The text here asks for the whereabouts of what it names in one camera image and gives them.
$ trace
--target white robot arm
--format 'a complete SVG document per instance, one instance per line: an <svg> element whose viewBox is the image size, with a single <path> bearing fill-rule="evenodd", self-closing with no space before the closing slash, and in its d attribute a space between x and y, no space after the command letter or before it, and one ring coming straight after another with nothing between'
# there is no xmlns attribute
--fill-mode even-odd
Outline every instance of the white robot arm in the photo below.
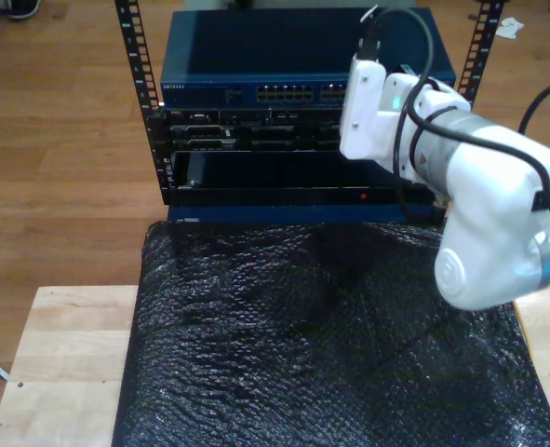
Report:
<svg viewBox="0 0 550 447"><path fill-rule="evenodd" d="M341 151L393 171L400 112L420 80L354 59L343 107ZM550 149L471 113L439 81L415 100L417 115L444 129L501 142L539 161L550 177ZM398 151L403 179L425 184L452 209L436 257L442 296L461 309L482 309L550 286L550 210L536 169L519 157L443 138L407 118Z"/></svg>

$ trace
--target cable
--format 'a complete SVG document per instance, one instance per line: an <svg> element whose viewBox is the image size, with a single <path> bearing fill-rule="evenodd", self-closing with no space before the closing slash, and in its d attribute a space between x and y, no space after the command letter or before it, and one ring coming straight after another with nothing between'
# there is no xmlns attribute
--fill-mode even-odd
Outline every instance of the cable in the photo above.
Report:
<svg viewBox="0 0 550 447"><path fill-rule="evenodd" d="M520 121L520 125L518 125L518 133L522 133L525 135L525 132L527 131L527 125L529 124L531 117L537 110L537 107L539 107L539 104L542 103L542 101L550 96L550 87L544 89L530 104L530 106L527 108L527 112L523 115L523 119Z"/></svg>
<svg viewBox="0 0 550 447"><path fill-rule="evenodd" d="M385 11L381 12L377 19L380 17L383 17L386 14L394 13L394 12L400 12L410 15L415 21L418 23L418 25L422 28L423 33L425 34L426 44L428 47L428 61L425 64L425 67L423 68L423 72L420 76L419 81L417 84L413 87L411 92L409 93L405 104L403 106L403 109L401 110L401 115L399 116L398 125L396 128L396 137L395 137L395 146L394 146L394 152L393 152L393 171L395 176L398 174L398 165L395 163L395 161L398 161L398 150L400 149L400 139L401 134L403 132L403 127L405 125L405 111L407 111L407 115L417 124L420 128L423 128L424 130L427 130L428 132L434 133L435 135L438 135L443 138L448 138L457 142L465 142L468 144L472 144L475 146L484 147L487 149L492 149L494 151L502 152L504 154L508 154L510 156L514 156L516 158L519 158L523 160L524 162L531 165L539 175L539 178L542 183L542 189L543 189L543 205L550 211L550 176L547 172L547 169L545 166L539 162L536 158L533 156L530 156L529 154L520 151L514 147L508 146L506 144L502 144L499 142L493 142L490 140L484 140L478 137L473 137L471 135L468 135L466 133L462 133L456 130L450 130L446 129L441 126L437 126L431 122L425 121L423 118L421 118L417 112L415 111L415 99L422 91L423 85L425 84L425 81L427 80L427 77L430 74L430 71L432 69L432 61L434 57L434 47L433 47L433 40L432 35L430 33L430 30L428 29L425 22L414 12L412 12L409 9L400 9L400 8L391 8L386 9ZM523 125L527 125L527 122L530 119L530 116L534 112L535 108L539 105L539 103L550 94L550 88L542 92L544 96L540 95L536 99L536 101L533 102L533 104L530 106L530 109L525 114L525 118L523 118L523 122L521 123L521 127Z"/></svg>
<svg viewBox="0 0 550 447"><path fill-rule="evenodd" d="M417 22L419 27L422 29L423 34L425 34L425 41L427 43L427 51L428 51L427 61L425 63L425 66L423 67L422 75L420 76L418 83L415 85L415 87L407 97L407 101L406 101L406 104L407 104L407 102L409 102L409 99L411 97L412 97L412 100L415 102L415 98L417 97L419 90L421 90L423 88L423 85L428 81L428 76L432 71L432 63L434 61L434 45L432 40L432 34L430 33L430 30L428 29L427 25L425 24L423 19L419 15L417 15L415 12L413 12L411 9L405 9L400 7L388 8L383 10L381 13L379 13L378 16L376 17L376 20L379 20L381 17L387 14L393 14L393 13L407 14L411 16ZM401 212L405 215L405 218L407 219L408 222L415 223L415 224L423 224L423 223L428 223L430 221L430 218L427 216L414 215L409 211L409 206L407 205L407 200L405 199L405 191L403 190L403 180L401 179L399 166L398 166L400 164L399 154L400 154L400 147L401 147L401 137L403 134L403 128L405 127L405 121L407 119L406 104L403 105L400 116L398 118L398 125L396 126L395 144L393 147L393 173L395 175L396 200L398 202L398 207L401 209Z"/></svg>

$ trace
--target black bubble wrap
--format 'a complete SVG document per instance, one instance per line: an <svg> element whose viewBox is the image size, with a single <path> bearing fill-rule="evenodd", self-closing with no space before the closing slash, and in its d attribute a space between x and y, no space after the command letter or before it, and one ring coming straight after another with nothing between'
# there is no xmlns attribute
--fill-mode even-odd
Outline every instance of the black bubble wrap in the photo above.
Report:
<svg viewBox="0 0 550 447"><path fill-rule="evenodd" d="M156 223L113 446L550 446L513 307L447 305L438 241Z"/></svg>

